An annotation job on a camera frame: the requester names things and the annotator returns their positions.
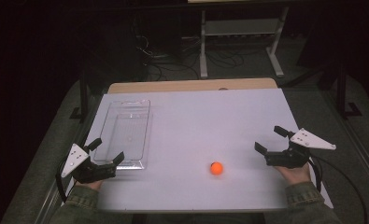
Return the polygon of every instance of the white table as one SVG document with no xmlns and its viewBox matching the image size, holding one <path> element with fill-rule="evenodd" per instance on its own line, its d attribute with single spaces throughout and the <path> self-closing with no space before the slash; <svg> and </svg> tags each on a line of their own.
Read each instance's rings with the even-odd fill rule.
<svg viewBox="0 0 369 224">
<path fill-rule="evenodd" d="M 86 145 L 100 136 L 113 101 L 150 100 L 152 118 L 147 168 L 118 171 L 105 181 L 100 209 L 152 213 L 286 208 L 284 179 L 254 150 L 255 141 L 276 151 L 288 147 L 288 139 L 274 133 L 275 125 L 298 131 L 281 89 L 153 91 L 110 93 L 102 99 Z M 213 161 L 224 164 L 222 175 L 209 172 Z M 324 187 L 322 195 L 332 206 Z"/>
</svg>

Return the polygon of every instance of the clear plastic container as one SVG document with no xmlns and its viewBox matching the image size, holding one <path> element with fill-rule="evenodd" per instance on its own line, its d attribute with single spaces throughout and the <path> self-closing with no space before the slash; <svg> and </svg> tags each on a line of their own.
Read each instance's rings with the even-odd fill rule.
<svg viewBox="0 0 369 224">
<path fill-rule="evenodd" d="M 149 100 L 110 104 L 101 133 L 103 144 L 94 154 L 95 161 L 112 162 L 122 151 L 125 160 L 118 170 L 145 169 L 149 142 Z"/>
</svg>

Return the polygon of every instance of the floor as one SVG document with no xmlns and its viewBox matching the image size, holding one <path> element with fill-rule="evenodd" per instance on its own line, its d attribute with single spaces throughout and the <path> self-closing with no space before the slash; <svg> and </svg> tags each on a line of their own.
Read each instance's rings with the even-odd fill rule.
<svg viewBox="0 0 369 224">
<path fill-rule="evenodd" d="M 276 78 L 268 61 L 265 45 L 268 36 L 254 37 L 255 44 L 236 46 L 235 41 L 209 40 L 206 48 L 208 78 L 272 77 L 278 85 L 287 83 L 308 71 L 296 62 L 305 43 L 305 38 L 283 38 L 277 49 L 285 77 Z M 187 80 L 199 78 L 197 39 L 187 43 L 180 61 L 164 57 L 151 59 L 148 81 Z M 299 127 L 329 140 L 337 145 L 336 151 L 312 151 L 315 155 L 342 170 L 356 187 L 364 200 L 369 219 L 369 100 L 362 86 L 348 78 L 347 100 L 361 110 L 362 116 L 342 119 L 335 109 L 335 92 L 320 91 L 317 87 L 319 75 L 293 87 L 284 89 L 285 96 Z M 60 160 L 73 140 L 85 133 L 89 123 L 70 119 L 75 107 L 79 106 L 78 83 L 67 93 L 61 107 L 50 125 L 25 178 L 8 208 L 2 223 L 45 223 L 60 203 L 57 200 L 53 176 Z M 97 108 L 97 97 L 91 97 L 90 106 Z M 321 163 L 323 183 L 334 204 L 335 213 L 344 223 L 362 223 L 363 212 L 359 197 L 348 181 L 335 169 Z M 284 223 L 286 213 L 265 213 L 266 223 Z M 101 215 L 103 223 L 131 223 L 131 214 Z"/>
</svg>

